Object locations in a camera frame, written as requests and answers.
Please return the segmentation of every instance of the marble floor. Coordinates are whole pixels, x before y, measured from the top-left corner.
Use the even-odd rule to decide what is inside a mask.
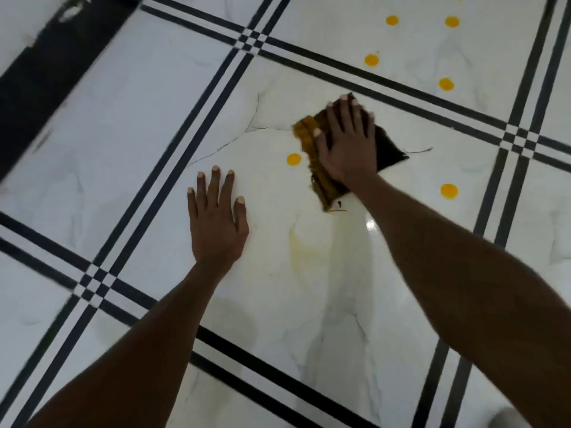
[[[352,91],[410,153],[383,177],[571,302],[570,3],[144,0],[0,185],[0,428],[181,280],[186,189],[214,164],[251,234],[169,427],[485,427],[508,401],[362,205],[321,211],[291,125]]]

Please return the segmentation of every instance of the person's left arm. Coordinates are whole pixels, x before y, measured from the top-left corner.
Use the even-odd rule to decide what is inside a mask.
[[[236,220],[232,217],[233,180],[229,171],[219,197],[220,169],[212,168],[208,191],[204,173],[198,174],[196,193],[188,192],[194,267],[109,351],[57,392],[28,428],[166,425],[200,319],[248,237],[244,198],[234,203]]]

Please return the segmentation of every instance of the orange spot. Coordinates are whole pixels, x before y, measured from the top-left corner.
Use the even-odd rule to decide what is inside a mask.
[[[440,186],[440,193],[444,198],[452,200],[456,195],[458,195],[458,188],[453,184],[446,183],[446,185]]]
[[[367,66],[376,66],[377,64],[379,64],[379,56],[376,54],[369,54],[365,57],[365,64]]]
[[[457,16],[448,16],[444,23],[451,28],[458,27],[460,25],[460,19]]]
[[[396,15],[387,16],[387,25],[388,26],[395,26],[399,23],[399,17]]]
[[[442,78],[438,82],[438,85],[444,91],[450,91],[454,88],[454,83],[452,82],[452,80],[450,78]]]
[[[299,165],[299,163],[302,161],[302,157],[300,155],[298,155],[297,153],[292,153],[291,155],[289,155],[287,157],[287,163],[289,165],[295,166],[295,165]]]

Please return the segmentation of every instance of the person's right arm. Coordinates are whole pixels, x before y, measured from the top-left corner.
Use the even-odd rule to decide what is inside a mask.
[[[569,426],[571,310],[522,262],[379,177],[359,109],[342,101],[341,128],[328,107],[333,147],[316,132],[321,163],[374,217],[439,335],[534,427]]]

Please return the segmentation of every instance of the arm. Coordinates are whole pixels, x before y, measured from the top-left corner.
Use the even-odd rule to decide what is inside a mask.
[[[568,426],[571,311],[529,267],[381,179],[374,132],[364,134],[359,109],[351,116],[345,100],[341,129],[329,107],[331,150],[315,132],[321,163],[373,215],[439,335],[534,427]]]
[[[195,266],[182,282],[99,360],[61,389],[28,428],[162,428],[166,425],[189,363],[200,319],[220,280],[232,267],[248,236],[246,206],[230,205],[233,172],[218,201],[220,169],[212,168],[206,192],[198,174],[189,188]]]

